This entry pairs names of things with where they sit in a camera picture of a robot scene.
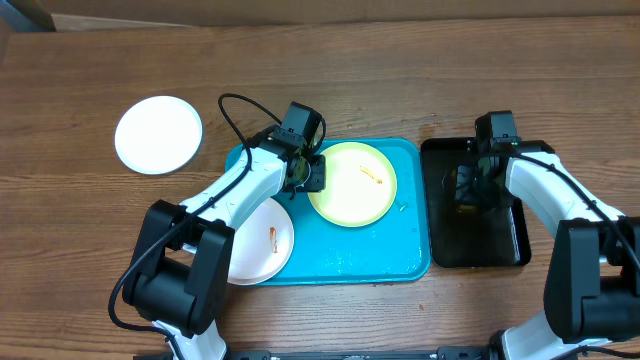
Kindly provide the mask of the green yellow sponge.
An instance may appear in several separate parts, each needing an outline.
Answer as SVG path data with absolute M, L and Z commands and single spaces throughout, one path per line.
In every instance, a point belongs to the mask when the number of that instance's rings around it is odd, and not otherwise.
M 473 213 L 478 211 L 478 203 L 474 199 L 455 199 L 454 209 L 458 213 Z

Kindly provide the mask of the black rectangular water tray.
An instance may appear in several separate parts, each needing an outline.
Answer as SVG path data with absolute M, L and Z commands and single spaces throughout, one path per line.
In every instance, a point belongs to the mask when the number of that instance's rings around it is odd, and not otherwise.
M 421 144 L 431 253 L 443 268 L 524 266 L 531 246 L 523 203 L 508 208 L 458 213 L 443 187 L 456 160 L 471 154 L 472 139 L 431 138 Z

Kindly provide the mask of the white round plate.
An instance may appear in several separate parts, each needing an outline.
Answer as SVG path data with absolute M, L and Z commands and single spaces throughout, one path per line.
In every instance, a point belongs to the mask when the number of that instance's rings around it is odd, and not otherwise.
M 174 172 L 198 151 L 202 120 L 188 102 L 173 96 L 153 96 L 129 108 L 114 133 L 120 161 L 145 175 Z

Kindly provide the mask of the yellow-green rimmed plate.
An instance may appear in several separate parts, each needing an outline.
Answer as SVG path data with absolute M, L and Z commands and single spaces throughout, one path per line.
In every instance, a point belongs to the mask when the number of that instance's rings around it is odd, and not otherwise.
M 321 154 L 326 160 L 325 188 L 309 193 L 316 212 L 343 227 L 361 227 L 381 219 L 393 204 L 398 180 L 390 160 L 362 142 L 341 142 Z

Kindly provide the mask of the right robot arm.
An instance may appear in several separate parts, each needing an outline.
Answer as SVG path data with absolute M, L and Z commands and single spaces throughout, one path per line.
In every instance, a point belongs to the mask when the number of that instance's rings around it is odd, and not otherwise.
M 482 211 L 526 204 L 554 237 L 543 310 L 494 336 L 497 359 L 636 359 L 611 344 L 639 335 L 639 220 L 601 202 L 543 141 L 524 141 L 509 111 L 475 121 L 454 200 Z

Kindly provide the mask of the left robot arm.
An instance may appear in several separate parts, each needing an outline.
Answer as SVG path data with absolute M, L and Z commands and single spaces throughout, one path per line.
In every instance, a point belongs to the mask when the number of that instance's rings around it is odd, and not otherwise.
M 179 205 L 154 203 L 110 295 L 111 321 L 162 335 L 170 348 L 167 359 L 226 358 L 215 318 L 236 230 L 280 192 L 323 190 L 325 160 L 318 150 L 325 136 L 323 116 L 293 102 L 284 118 L 241 140 L 238 160 L 207 189 Z

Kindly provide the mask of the blue plastic tray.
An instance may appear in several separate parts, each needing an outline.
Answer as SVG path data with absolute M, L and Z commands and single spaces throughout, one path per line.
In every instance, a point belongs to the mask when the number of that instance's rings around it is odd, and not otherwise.
M 292 220 L 294 247 L 284 268 L 258 285 L 407 282 L 426 273 L 431 250 L 419 151 L 403 138 L 365 142 L 380 150 L 396 172 L 391 208 L 372 224 L 343 227 L 321 217 L 305 193 L 274 196 Z

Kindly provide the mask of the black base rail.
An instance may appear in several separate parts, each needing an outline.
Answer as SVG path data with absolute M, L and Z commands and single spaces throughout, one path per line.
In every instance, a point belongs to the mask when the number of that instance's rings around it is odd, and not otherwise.
M 499 355 L 488 346 L 442 346 L 429 351 L 387 352 L 297 352 L 270 353 L 261 351 L 231 351 L 224 360 L 491 360 Z

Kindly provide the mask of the white plate with red stain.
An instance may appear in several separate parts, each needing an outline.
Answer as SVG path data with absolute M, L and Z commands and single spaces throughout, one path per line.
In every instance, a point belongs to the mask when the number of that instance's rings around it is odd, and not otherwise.
M 284 268 L 293 247 L 291 218 L 277 201 L 268 198 L 235 234 L 228 282 L 255 285 L 271 279 Z

